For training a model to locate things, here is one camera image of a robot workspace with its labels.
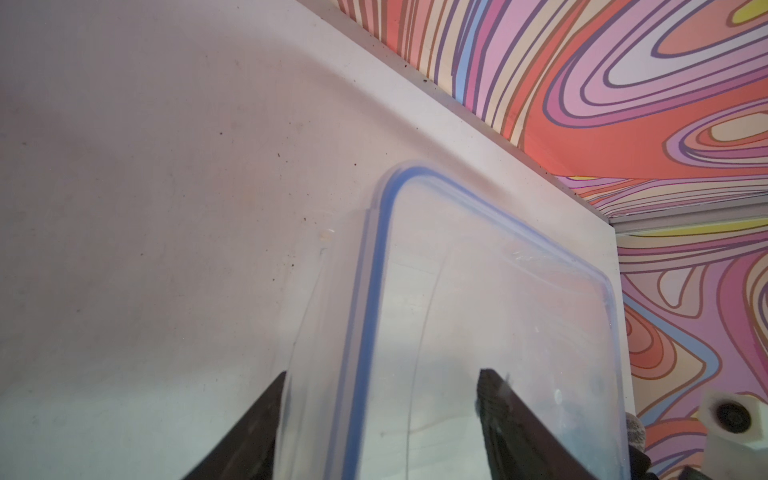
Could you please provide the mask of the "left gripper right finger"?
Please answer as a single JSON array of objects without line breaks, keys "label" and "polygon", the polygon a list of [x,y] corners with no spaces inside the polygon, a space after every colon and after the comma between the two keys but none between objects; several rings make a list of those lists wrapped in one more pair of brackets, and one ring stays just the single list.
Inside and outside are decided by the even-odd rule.
[{"label": "left gripper right finger", "polygon": [[476,411],[493,480],[594,477],[493,369],[479,372]]}]

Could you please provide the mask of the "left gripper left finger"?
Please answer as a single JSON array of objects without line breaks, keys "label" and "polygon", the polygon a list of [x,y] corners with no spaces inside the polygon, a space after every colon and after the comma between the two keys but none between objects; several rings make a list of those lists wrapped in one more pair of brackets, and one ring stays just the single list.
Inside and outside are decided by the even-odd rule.
[{"label": "left gripper left finger", "polygon": [[273,478],[277,429],[287,372],[281,372],[185,480]]}]

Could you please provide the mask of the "large clear box blue lid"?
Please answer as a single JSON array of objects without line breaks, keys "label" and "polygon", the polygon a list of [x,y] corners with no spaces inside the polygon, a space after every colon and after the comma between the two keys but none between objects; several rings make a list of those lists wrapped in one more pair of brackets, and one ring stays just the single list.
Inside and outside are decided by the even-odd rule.
[{"label": "large clear box blue lid", "polygon": [[599,479],[629,461],[607,277],[478,186],[400,165],[321,252],[283,393],[278,479],[488,479],[502,383]]}]

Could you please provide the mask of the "grey striped cloth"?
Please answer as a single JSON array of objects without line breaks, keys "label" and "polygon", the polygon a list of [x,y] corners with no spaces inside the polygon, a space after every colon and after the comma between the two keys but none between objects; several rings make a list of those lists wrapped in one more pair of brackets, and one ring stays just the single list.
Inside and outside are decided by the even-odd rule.
[{"label": "grey striped cloth", "polygon": [[630,412],[625,413],[627,443],[641,453],[646,449],[646,428],[638,417]]}]

